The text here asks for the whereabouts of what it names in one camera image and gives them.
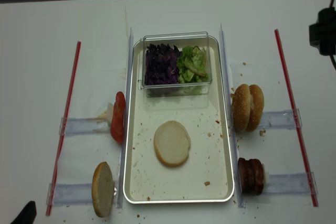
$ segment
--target tomato slice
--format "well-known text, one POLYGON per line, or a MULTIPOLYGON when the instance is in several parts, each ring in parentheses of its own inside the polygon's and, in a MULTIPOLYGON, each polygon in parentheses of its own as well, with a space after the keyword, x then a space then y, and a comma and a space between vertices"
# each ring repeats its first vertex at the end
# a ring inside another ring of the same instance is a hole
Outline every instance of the tomato slice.
POLYGON ((124 115, 125 115, 126 101, 122 92, 118 92, 115 96, 115 103, 113 106, 113 117, 111 123, 111 135, 114 140, 121 144, 124 133, 124 115))

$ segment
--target bread slice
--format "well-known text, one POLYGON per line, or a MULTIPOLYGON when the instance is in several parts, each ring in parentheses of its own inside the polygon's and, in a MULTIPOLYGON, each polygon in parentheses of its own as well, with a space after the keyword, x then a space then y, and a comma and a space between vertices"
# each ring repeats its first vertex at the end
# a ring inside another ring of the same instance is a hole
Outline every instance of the bread slice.
POLYGON ((114 183, 110 166, 106 162, 102 162, 97 166, 92 180, 92 202, 98 217, 109 215, 113 193, 114 183))
POLYGON ((251 95, 247 84, 240 85, 232 99, 233 125, 236 131, 247 128, 250 119, 251 95))
POLYGON ((258 127, 262 117, 264 94, 258 85, 250 85, 249 89, 251 94, 251 109, 246 131, 254 131, 258 127))
POLYGON ((189 157, 190 144, 187 130, 177 121, 162 124, 154 135, 156 156, 166 166, 182 165, 189 157))

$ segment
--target table surface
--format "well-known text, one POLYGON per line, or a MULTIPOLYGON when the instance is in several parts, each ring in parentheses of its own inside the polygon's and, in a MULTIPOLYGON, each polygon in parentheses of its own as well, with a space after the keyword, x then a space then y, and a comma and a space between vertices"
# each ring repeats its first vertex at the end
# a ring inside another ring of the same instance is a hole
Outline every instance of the table surface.
POLYGON ((328 57, 309 45, 308 26, 330 0, 80 0, 0 5, 0 215, 10 223, 29 200, 35 223, 99 223, 92 206, 54 207, 45 216, 58 130, 75 47, 81 67, 94 69, 110 55, 117 70, 127 66, 129 29, 144 35, 206 30, 218 37, 222 23, 227 55, 251 57, 275 46, 278 28, 319 208, 250 204, 137 206, 107 219, 113 223, 316 223, 333 219, 336 170, 334 127, 336 72, 328 57))

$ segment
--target plastic container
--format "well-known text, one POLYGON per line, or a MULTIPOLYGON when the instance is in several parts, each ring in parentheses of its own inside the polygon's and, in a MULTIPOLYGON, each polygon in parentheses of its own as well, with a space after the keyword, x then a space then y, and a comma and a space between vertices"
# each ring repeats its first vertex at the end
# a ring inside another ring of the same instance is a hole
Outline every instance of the plastic container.
POLYGON ((207 32, 186 33, 186 34, 168 34, 153 35, 143 37, 143 59, 141 88, 147 90, 148 96, 165 96, 165 95, 187 95, 187 94, 207 94, 212 82, 211 63, 209 57, 209 37, 207 32), (146 75, 146 52, 150 44, 160 45, 169 44, 171 47, 176 46, 179 51, 186 46, 204 48, 206 51, 206 71, 207 81, 190 82, 177 84, 155 84, 147 85, 145 83, 146 75))

